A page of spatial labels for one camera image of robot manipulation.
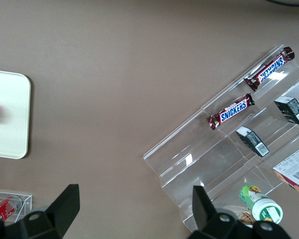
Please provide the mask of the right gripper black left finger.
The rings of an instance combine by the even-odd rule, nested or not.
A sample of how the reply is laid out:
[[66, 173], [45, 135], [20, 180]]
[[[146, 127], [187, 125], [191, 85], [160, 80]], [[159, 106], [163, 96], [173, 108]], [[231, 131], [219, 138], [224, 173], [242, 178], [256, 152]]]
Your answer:
[[45, 211], [35, 211], [4, 230], [6, 239], [61, 239], [80, 211], [78, 184], [68, 185]]

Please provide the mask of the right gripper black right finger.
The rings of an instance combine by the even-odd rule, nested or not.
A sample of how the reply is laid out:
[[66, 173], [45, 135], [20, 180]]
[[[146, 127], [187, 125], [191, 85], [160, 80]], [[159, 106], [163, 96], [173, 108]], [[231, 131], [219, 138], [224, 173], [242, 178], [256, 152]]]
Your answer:
[[204, 187], [193, 186], [192, 211], [198, 230], [190, 239], [289, 239], [289, 234], [273, 222], [258, 221], [250, 228], [230, 210], [216, 209]]

